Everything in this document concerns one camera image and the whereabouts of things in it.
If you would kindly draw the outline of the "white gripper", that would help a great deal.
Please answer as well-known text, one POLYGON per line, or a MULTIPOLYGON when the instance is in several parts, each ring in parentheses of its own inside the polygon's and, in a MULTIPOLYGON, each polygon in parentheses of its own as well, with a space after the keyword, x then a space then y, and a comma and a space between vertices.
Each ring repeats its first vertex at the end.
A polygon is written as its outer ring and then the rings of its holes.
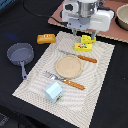
MULTIPOLYGON (((62 10, 62 21, 72 29, 73 36, 77 30, 93 29, 106 32, 114 17, 114 11, 100 4, 102 0, 65 0, 62 10)), ((94 40, 96 31, 91 34, 94 40)))

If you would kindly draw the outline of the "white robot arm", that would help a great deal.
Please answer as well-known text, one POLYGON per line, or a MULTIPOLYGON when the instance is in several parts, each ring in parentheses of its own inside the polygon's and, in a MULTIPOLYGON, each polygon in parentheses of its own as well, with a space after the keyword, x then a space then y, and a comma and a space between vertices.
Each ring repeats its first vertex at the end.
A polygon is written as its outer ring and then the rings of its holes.
POLYGON ((99 31, 109 30, 114 11, 104 6, 104 0, 65 0, 62 21, 73 35, 78 31, 92 29, 94 38, 99 31))

